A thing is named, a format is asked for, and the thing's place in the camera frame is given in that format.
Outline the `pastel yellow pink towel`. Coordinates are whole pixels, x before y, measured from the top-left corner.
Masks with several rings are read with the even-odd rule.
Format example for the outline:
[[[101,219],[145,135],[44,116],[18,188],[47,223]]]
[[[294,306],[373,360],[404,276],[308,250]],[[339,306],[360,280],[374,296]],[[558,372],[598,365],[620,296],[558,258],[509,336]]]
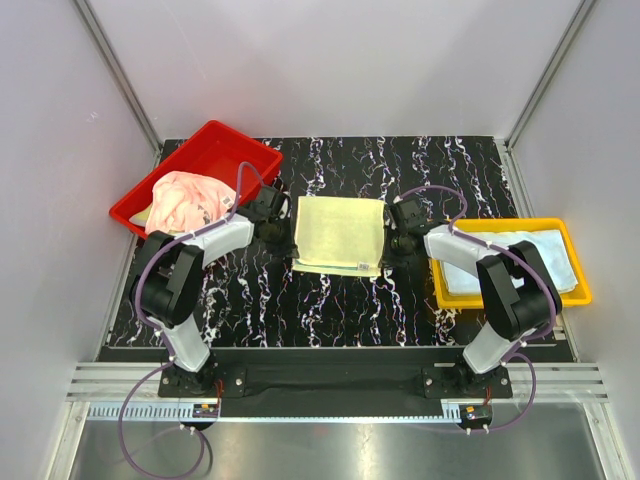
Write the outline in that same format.
[[[377,199],[298,199],[294,242],[297,272],[377,278],[384,249],[385,203]]]

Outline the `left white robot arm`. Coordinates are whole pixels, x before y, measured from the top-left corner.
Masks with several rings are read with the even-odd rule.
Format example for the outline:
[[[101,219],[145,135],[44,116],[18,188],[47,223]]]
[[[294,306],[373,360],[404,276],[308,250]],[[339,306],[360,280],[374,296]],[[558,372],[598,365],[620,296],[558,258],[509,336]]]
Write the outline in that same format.
[[[178,235],[160,231],[148,235],[134,262],[127,293],[138,319],[168,350],[169,384],[196,396],[221,384],[214,356],[194,317],[205,269],[254,241],[263,243],[273,256],[291,257],[296,251],[288,217],[291,207],[289,195],[263,186],[255,199],[234,204],[210,225]]]

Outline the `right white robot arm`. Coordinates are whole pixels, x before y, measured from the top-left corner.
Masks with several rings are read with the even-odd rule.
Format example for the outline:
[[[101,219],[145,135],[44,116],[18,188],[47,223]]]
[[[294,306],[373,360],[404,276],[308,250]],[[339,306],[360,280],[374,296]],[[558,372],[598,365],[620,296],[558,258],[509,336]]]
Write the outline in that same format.
[[[537,247],[507,247],[428,218],[415,199],[388,206],[383,259],[399,265],[413,256],[448,263],[479,281],[485,324],[444,378],[466,396],[486,389],[519,346],[544,336],[562,310],[560,295]]]

